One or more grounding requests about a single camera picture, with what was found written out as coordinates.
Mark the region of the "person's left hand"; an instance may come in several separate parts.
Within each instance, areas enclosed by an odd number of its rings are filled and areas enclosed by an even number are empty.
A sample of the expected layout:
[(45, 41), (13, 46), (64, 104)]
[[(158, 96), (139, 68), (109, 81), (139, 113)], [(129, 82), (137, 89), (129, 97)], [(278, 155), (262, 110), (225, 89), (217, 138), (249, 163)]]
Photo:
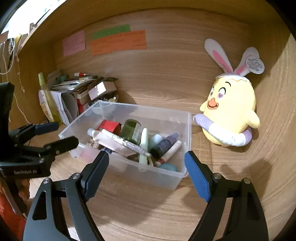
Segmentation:
[(22, 198), (23, 202), (27, 206), (27, 210), (30, 209), (31, 200), (30, 200), (30, 179), (21, 180), (20, 190), (18, 191), (18, 195)]

